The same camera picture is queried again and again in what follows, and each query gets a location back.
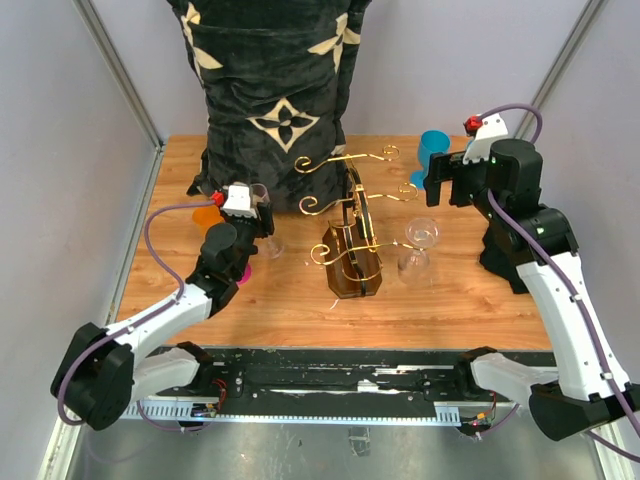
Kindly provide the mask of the magenta plastic wine glass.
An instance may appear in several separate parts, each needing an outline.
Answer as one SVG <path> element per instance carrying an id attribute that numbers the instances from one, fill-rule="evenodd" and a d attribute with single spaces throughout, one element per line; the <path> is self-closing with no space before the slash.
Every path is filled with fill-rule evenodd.
<path id="1" fill-rule="evenodd" d="M 249 281 L 250 277 L 251 277 L 251 274 L 252 274 L 251 266 L 247 265 L 245 270 L 244 270 L 244 273 L 243 273 L 241 279 L 237 281 L 237 284 L 238 285 L 243 285 L 243 284 L 247 283 Z"/>

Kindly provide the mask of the clear wine glass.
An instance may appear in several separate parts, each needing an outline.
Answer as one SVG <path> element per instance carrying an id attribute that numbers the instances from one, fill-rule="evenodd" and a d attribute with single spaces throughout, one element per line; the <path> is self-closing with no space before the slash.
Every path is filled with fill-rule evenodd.
<path id="1" fill-rule="evenodd" d="M 398 277 L 411 288 L 431 286 L 435 267 L 430 250 L 439 241 L 439 226 L 430 218 L 414 218 L 407 224 L 405 234 L 411 249 L 406 249 L 398 258 Z"/>
<path id="2" fill-rule="evenodd" d="M 261 183 L 251 184 L 251 189 L 266 238 L 262 252 L 268 258 L 276 259 L 283 253 L 284 245 L 281 239 L 275 235 L 273 206 L 268 189 Z"/>

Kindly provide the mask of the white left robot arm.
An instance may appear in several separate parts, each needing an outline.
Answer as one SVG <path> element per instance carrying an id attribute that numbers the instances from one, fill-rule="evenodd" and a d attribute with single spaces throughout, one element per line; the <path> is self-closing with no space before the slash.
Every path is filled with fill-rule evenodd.
<path id="1" fill-rule="evenodd" d="M 224 213 L 209 228 L 194 271 L 179 278 L 165 299 L 126 321 L 109 327 L 89 322 L 74 334 L 50 391 L 59 418 L 70 426 L 95 431 L 111 426 L 131 404 L 171 388 L 200 396 L 229 388 L 212 357 L 182 342 L 156 354 L 156 348 L 187 327 L 222 311 L 257 254 L 256 240 L 274 232 L 272 206 L 260 201 L 252 215 Z"/>

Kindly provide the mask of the clear wine glass front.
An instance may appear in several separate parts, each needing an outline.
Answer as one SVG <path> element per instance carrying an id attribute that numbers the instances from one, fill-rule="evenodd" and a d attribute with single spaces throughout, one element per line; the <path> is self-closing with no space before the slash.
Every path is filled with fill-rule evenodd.
<path id="1" fill-rule="evenodd" d="M 411 288 L 431 286 L 435 267 L 430 250 L 439 241 L 439 226 L 430 218 L 414 218 L 407 224 L 405 234 L 411 249 L 406 249 L 398 258 L 398 277 Z"/>

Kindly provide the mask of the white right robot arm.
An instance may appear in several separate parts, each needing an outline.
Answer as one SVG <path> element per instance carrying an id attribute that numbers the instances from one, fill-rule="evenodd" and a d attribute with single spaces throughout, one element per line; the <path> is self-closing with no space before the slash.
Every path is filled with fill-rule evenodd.
<path id="1" fill-rule="evenodd" d="M 527 408 L 549 439 L 627 418 L 639 426 L 639 386 L 616 359 L 584 283 L 578 243 L 559 210 L 541 203 L 543 158 L 522 139 L 491 143 L 479 162 L 435 153 L 423 181 L 428 206 L 452 186 L 453 206 L 474 206 L 488 221 L 483 266 L 532 296 L 551 341 L 557 373 L 550 376 L 489 347 L 462 354 L 453 387 L 466 400 L 486 391 Z"/>

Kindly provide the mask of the blue plastic wine glass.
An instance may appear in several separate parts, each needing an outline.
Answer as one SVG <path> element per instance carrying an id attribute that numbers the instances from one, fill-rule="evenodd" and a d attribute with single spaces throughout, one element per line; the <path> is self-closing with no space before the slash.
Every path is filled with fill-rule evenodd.
<path id="1" fill-rule="evenodd" d="M 424 189 L 423 182 L 428 174 L 432 154 L 446 153 L 451 141 L 449 136 L 440 130 L 427 130 L 421 137 L 417 149 L 417 159 L 420 169 L 410 175 L 410 183 L 419 190 Z"/>

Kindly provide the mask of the orange plastic wine glass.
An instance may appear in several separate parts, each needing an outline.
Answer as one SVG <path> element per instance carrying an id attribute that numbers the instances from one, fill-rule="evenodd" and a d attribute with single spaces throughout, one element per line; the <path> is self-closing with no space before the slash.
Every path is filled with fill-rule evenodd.
<path id="1" fill-rule="evenodd" d="M 197 207 L 192 214 L 192 220 L 202 237 L 205 237 L 208 230 L 214 225 L 225 222 L 216 205 Z"/>

